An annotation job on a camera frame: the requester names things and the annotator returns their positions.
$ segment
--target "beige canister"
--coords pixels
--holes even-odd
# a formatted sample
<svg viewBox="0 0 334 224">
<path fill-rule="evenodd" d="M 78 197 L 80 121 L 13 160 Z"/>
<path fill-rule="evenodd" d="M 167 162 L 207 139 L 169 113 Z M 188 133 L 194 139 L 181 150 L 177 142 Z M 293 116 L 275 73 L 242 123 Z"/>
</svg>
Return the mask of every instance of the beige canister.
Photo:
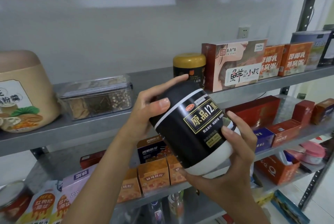
<svg viewBox="0 0 334 224">
<path fill-rule="evenodd" d="M 52 85 L 31 51 L 0 52 L 0 128 L 29 132 L 60 114 Z"/>
</svg>

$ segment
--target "pink lid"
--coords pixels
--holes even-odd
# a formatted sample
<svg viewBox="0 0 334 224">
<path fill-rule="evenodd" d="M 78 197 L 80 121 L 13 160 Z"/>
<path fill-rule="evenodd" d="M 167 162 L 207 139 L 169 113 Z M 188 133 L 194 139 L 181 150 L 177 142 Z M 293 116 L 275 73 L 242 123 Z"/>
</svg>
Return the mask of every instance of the pink lid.
<svg viewBox="0 0 334 224">
<path fill-rule="evenodd" d="M 314 157 L 320 157 L 320 158 L 323 158 L 325 156 L 325 149 L 315 142 L 306 141 L 305 143 L 300 144 L 300 145 L 306 149 L 306 152 L 305 152 L 306 154 L 312 155 Z"/>
</svg>

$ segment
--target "hand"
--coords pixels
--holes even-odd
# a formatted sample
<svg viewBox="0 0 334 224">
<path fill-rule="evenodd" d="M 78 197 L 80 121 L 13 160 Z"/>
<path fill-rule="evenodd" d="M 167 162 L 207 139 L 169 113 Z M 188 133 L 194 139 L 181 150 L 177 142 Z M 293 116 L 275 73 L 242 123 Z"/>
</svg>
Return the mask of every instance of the hand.
<svg viewBox="0 0 334 224">
<path fill-rule="evenodd" d="M 149 119 L 166 112 L 170 106 L 168 98 L 151 103 L 152 99 L 162 94 L 176 83 L 187 79 L 188 74 L 183 74 L 167 81 L 166 83 L 141 91 L 135 105 L 133 106 L 129 119 L 120 129 L 120 133 L 123 137 L 133 144 L 137 144 L 139 140 L 143 139 L 151 127 Z"/>
<path fill-rule="evenodd" d="M 257 137 L 247 123 L 236 114 L 229 111 L 227 115 L 241 132 L 240 136 L 225 126 L 221 130 L 234 150 L 227 173 L 214 179 L 190 175 L 185 170 L 181 173 L 191 185 L 201 190 L 231 215 L 233 208 L 242 208 L 249 201 L 254 201 L 250 189 L 249 169 L 254 161 Z"/>
</svg>

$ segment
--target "right hand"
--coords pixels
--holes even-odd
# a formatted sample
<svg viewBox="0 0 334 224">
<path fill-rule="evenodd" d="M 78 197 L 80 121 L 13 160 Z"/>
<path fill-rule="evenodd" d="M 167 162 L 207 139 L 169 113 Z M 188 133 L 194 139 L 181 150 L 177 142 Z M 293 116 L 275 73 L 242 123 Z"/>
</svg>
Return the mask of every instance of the right hand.
<svg viewBox="0 0 334 224">
<path fill-rule="evenodd" d="M 250 189 L 249 171 L 255 158 L 257 137 L 248 124 L 236 114 L 227 112 L 227 115 L 241 133 L 240 136 L 225 126 L 221 130 L 234 150 L 227 173 L 214 179 L 191 175 L 185 170 L 181 170 L 181 174 L 192 186 L 201 190 L 230 214 L 233 208 L 240 208 L 249 202 L 254 202 Z"/>
</svg>

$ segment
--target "orange peach gum box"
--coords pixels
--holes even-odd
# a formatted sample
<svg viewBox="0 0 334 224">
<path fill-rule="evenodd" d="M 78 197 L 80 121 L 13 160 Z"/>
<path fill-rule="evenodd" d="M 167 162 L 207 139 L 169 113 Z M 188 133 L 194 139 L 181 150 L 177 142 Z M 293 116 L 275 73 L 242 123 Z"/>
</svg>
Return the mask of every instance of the orange peach gum box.
<svg viewBox="0 0 334 224">
<path fill-rule="evenodd" d="M 142 196 L 137 178 L 137 169 L 131 168 L 127 171 L 121 191 L 118 195 L 117 203 L 136 199 Z"/>
<path fill-rule="evenodd" d="M 165 158 L 140 164 L 138 175 L 143 193 L 169 186 L 168 165 Z"/>
<path fill-rule="evenodd" d="M 173 155 L 168 156 L 167 158 L 168 167 L 169 167 L 169 177 L 170 184 L 178 184 L 186 181 L 183 175 L 180 174 L 179 169 L 182 168 L 181 163 Z"/>
</svg>

